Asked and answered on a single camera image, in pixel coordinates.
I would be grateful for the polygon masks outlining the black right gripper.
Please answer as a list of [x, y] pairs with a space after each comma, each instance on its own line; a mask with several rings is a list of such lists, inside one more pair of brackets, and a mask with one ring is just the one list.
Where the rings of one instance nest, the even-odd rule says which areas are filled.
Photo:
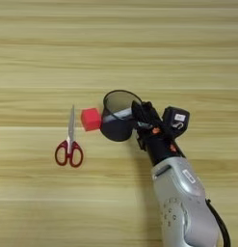
[[[144, 120], [141, 104], [133, 100], [131, 109], [136, 125], [141, 126]], [[153, 128], [138, 129], [137, 141], [140, 149], [148, 153], [152, 165], [156, 166], [167, 158], [184, 157], [171, 135], [160, 128], [162, 120], [150, 101], [144, 103], [144, 110], [146, 123]]]

